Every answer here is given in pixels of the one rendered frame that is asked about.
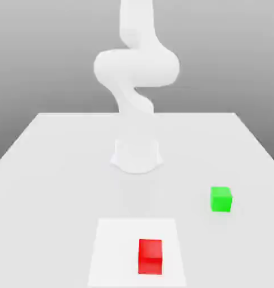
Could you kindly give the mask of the small red cube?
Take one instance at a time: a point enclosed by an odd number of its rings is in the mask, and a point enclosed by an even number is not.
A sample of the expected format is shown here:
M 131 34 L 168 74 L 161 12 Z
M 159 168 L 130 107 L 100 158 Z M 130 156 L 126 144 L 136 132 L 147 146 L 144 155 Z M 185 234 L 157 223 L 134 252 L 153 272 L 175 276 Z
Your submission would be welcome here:
M 162 275 L 163 243 L 158 239 L 139 239 L 138 273 L 141 275 Z

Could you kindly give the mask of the small green cube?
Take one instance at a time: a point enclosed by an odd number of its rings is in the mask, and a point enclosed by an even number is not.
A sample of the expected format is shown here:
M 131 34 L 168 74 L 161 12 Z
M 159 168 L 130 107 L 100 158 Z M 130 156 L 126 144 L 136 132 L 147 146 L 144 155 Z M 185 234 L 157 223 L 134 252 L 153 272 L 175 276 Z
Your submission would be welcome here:
M 212 186 L 210 189 L 210 207 L 214 212 L 230 212 L 233 196 L 231 189 L 225 186 Z

